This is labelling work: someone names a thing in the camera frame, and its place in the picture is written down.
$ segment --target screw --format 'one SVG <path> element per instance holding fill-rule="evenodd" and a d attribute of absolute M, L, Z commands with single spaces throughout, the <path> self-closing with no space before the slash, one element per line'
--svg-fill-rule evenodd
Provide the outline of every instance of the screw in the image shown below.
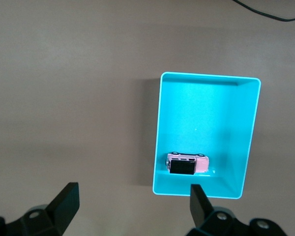
<path fill-rule="evenodd" d="M 257 221 L 257 225 L 260 227 L 260 228 L 263 228 L 263 229 L 268 229 L 269 228 L 269 225 L 266 221 L 263 221 L 263 220 L 258 220 Z"/>
<path fill-rule="evenodd" d="M 29 215 L 30 219 L 33 219 L 37 216 L 39 216 L 39 211 L 34 211 L 32 214 Z"/>
<path fill-rule="evenodd" d="M 217 214 L 217 218 L 219 218 L 220 220 L 226 220 L 227 216 L 226 216 L 226 214 L 220 212 Z"/>

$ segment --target gray table surface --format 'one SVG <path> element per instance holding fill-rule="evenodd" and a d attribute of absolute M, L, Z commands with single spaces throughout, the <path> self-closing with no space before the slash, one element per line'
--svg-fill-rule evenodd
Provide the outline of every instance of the gray table surface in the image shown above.
<path fill-rule="evenodd" d="M 244 2 L 295 17 L 295 0 Z M 151 186 L 164 71 L 261 79 L 243 196 L 211 201 L 295 235 L 295 22 L 231 0 L 0 1 L 0 215 L 78 181 L 64 235 L 185 235 L 189 198 Z"/>

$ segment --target black wire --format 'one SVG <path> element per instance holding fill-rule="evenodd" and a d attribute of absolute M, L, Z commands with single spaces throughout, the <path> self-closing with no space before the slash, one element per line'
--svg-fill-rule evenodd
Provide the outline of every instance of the black wire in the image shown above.
<path fill-rule="evenodd" d="M 242 5 L 243 7 L 247 8 L 248 10 L 252 11 L 252 12 L 255 12 L 259 15 L 262 15 L 262 16 L 265 16 L 265 17 L 269 17 L 271 19 L 274 19 L 274 20 L 277 20 L 277 21 L 283 21 L 283 22 L 289 22 L 289 21 L 295 21 L 295 18 L 292 18 L 292 19 L 284 19 L 284 18 L 281 18 L 281 17 L 277 17 L 277 16 L 272 16 L 270 14 L 267 14 L 267 13 L 264 13 L 264 12 L 261 12 L 261 11 L 257 11 L 249 6 L 247 6 L 246 4 L 243 4 L 242 2 L 238 1 L 238 0 L 233 0 L 234 2 L 237 2 L 239 5 Z"/>

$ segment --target pink toy car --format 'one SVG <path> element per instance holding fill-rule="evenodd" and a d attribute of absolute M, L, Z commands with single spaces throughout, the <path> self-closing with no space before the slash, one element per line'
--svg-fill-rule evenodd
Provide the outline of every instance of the pink toy car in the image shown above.
<path fill-rule="evenodd" d="M 209 159 L 203 154 L 171 152 L 167 155 L 166 167 L 169 173 L 193 175 L 208 171 Z"/>

